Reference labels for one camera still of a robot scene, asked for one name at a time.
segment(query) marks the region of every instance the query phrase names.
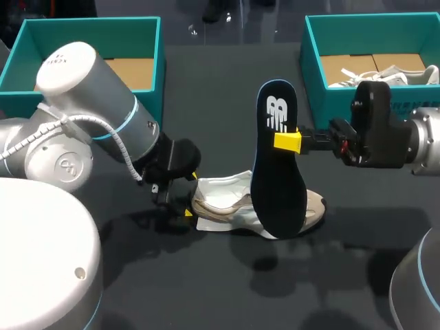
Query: black insole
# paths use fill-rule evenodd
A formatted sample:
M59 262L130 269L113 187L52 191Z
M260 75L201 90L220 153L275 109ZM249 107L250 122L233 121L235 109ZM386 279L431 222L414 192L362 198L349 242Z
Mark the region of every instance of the black insole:
M274 148L275 132L294 133L298 105L285 80L265 83L256 103L257 145L251 197L263 227L279 239L295 237L303 227L307 190L292 151Z

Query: open box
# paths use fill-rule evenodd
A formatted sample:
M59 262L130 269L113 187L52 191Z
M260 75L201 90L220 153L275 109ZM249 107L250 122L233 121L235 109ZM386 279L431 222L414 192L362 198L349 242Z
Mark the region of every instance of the open box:
M159 17L25 20L0 76L0 110L7 117L34 113L43 99L35 90L41 64L74 41L94 47L162 124L165 58Z
M440 15L432 13L306 16L300 67L318 129L332 118L349 120L355 87L329 88L355 74L440 67ZM417 107L438 107L440 85L391 87L391 109L401 118Z

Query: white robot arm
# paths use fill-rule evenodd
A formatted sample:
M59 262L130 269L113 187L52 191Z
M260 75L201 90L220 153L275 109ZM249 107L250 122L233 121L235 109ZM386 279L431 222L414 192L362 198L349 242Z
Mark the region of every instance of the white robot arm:
M0 121L0 177L27 178L72 192L89 178L90 144L124 162L137 182L166 190L191 177L200 152L172 141L95 49L83 42L56 50L41 65L36 87L44 95L28 120Z

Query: yellow clamp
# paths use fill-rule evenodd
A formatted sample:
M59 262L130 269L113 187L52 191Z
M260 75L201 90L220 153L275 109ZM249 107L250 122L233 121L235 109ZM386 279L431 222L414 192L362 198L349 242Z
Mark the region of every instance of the yellow clamp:
M296 129L295 133L275 133L274 147L278 149L285 149L295 153L301 152L301 132Z

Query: dark tabletop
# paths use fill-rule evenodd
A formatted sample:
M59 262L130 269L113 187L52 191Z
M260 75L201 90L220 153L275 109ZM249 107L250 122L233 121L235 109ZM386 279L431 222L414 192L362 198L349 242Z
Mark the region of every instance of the dark tabletop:
M255 100L272 78L292 82L299 123L310 125L297 44L166 48L164 130L200 148L200 177L252 167ZM297 157L308 189L327 200L324 224L290 241L139 229L148 187L101 150L77 193L104 243L104 330L394 329L394 267L439 222L440 178L408 169L347 168L326 152Z

